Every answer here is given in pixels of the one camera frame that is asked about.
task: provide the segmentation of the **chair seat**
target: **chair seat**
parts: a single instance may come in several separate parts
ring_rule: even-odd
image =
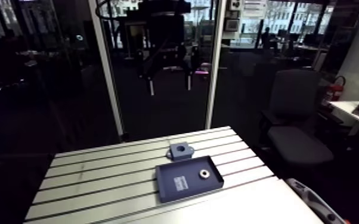
[[[318,139],[297,127],[279,126],[268,131],[283,159],[293,165],[309,166],[333,160],[333,153]]]

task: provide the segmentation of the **hole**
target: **hole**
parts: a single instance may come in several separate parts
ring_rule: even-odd
[[[180,151],[180,152],[183,152],[183,151],[185,151],[185,147],[183,147],[183,146],[178,146],[178,147],[177,147],[177,150]]]

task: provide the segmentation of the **label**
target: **label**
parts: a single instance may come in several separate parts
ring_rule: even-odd
[[[175,188],[177,191],[183,191],[188,189],[188,183],[185,179],[185,176],[179,176],[177,178],[174,178]]]

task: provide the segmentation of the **gray handle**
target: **gray handle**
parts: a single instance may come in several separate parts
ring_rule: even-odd
[[[343,218],[312,189],[294,178],[287,179],[286,182],[325,224],[346,224]]]

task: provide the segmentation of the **metal washer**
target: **metal washer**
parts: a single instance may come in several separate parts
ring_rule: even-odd
[[[202,179],[207,179],[210,177],[210,172],[207,171],[207,170],[201,170],[199,172],[199,176],[202,178]]]

